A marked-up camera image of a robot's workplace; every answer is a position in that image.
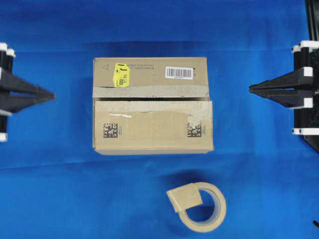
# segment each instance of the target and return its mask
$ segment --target cardboard box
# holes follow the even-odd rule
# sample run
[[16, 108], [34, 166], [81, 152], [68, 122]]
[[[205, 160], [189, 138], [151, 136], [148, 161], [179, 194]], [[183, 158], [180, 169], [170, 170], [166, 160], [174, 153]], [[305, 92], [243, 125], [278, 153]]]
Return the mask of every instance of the cardboard box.
[[[116, 87], [118, 64], [129, 68], [126, 87]], [[206, 58], [97, 58], [93, 109], [93, 147], [104, 155], [214, 149]]]

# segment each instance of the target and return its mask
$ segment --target blue fabric surface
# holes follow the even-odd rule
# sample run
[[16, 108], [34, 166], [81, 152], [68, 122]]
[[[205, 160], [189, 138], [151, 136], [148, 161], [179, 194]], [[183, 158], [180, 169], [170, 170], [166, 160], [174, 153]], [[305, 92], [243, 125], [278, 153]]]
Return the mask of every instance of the blue fabric surface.
[[[248, 93], [292, 71], [291, 47], [309, 38], [303, 0], [1, 1], [0, 20], [13, 72], [57, 97], [10, 118], [1, 239], [319, 237], [318, 154], [291, 134], [292, 111]], [[95, 153], [92, 62], [102, 56], [206, 56], [216, 150]], [[209, 234], [186, 228], [165, 194], [197, 181], [226, 197]], [[201, 209], [194, 218], [211, 203]]]

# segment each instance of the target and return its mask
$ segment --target white label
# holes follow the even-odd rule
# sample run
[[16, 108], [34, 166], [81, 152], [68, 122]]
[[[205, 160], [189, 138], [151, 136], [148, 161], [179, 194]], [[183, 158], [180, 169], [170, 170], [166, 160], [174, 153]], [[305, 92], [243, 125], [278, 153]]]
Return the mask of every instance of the white label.
[[165, 77], [169, 79], [193, 79], [193, 68], [166, 66]]

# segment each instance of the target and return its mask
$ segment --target packing tape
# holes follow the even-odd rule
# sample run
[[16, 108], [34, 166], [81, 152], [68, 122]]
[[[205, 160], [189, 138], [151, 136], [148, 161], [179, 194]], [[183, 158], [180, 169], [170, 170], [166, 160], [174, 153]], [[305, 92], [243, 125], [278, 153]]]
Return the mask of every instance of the packing tape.
[[[186, 210], [202, 204], [199, 190], [207, 192], [213, 199], [214, 212], [209, 219], [203, 222], [195, 222], [189, 218]], [[181, 221], [191, 230], [199, 233], [207, 233], [219, 227], [226, 216], [226, 200], [221, 191], [210, 183], [191, 183], [185, 186], [167, 191], [175, 212], [178, 212]]]

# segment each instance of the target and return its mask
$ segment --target yellow sticker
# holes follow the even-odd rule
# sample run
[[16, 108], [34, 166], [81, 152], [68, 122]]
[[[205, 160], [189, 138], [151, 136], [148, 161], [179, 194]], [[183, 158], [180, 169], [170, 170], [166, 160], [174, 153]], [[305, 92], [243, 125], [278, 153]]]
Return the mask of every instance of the yellow sticker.
[[113, 82], [114, 87], [127, 87], [130, 85], [130, 68], [127, 64], [115, 64]]

